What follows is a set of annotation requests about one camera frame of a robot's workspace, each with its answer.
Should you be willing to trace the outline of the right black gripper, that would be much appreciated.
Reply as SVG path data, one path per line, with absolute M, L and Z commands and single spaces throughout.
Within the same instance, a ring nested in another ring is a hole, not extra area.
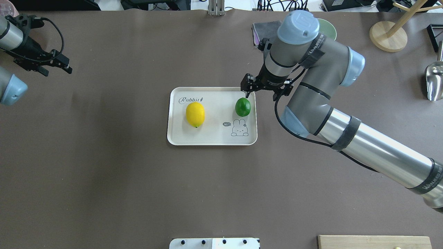
M 291 74 L 294 65 L 286 66 L 278 61 L 275 61 L 271 52 L 283 52 L 282 45 L 285 44 L 280 38 L 275 38 L 274 42 L 267 43 L 264 49 L 264 63 L 260 69 L 259 74 L 253 77 L 251 74 L 246 74 L 241 82 L 241 91 L 245 92 L 245 98 L 248 98 L 251 92 L 259 90 L 272 90 L 273 101 L 280 99 L 282 91 L 280 87 L 287 80 Z

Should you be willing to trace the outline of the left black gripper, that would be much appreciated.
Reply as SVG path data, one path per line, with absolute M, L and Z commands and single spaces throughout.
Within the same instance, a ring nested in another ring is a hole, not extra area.
M 44 51 L 40 44 L 30 37 L 30 30 L 44 26 L 44 21 L 50 22 L 61 33 L 59 28 L 50 19 L 35 15 L 21 14 L 16 17 L 5 16 L 5 52 L 14 58 L 14 63 L 27 71 L 39 72 L 48 76 L 48 70 L 43 66 L 52 66 L 63 69 L 72 74 L 69 66 L 70 59 L 56 49 Z

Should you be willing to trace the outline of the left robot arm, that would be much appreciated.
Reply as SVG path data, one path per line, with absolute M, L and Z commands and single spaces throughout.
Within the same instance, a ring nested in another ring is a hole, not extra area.
M 51 23 L 61 37 L 61 50 L 52 49 L 44 51 L 38 42 L 29 35 L 35 28 L 44 26 L 44 21 Z M 1 17 L 0 27 L 1 51 L 13 57 L 13 62 L 26 71 L 39 72 L 48 76 L 48 70 L 43 66 L 63 69 L 71 74 L 70 60 L 62 54 L 64 38 L 60 29 L 48 18 L 35 15 L 21 14 L 16 17 L 11 15 Z M 1 104 L 11 106 L 16 103 L 28 90 L 28 86 L 15 74 L 1 67 Z

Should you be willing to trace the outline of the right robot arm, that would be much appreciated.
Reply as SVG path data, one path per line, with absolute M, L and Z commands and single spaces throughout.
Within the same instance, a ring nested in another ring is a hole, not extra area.
M 241 90 L 270 90 L 274 100 L 289 95 L 286 83 L 296 66 L 307 70 L 294 91 L 279 123 L 302 140 L 312 134 L 323 145 L 380 172 L 420 195 L 442 212 L 442 164 L 397 142 L 329 105 L 338 86 L 350 86 L 364 68 L 364 57 L 319 31 L 319 21 L 304 10 L 290 12 L 277 30 L 256 77 L 246 74 Z

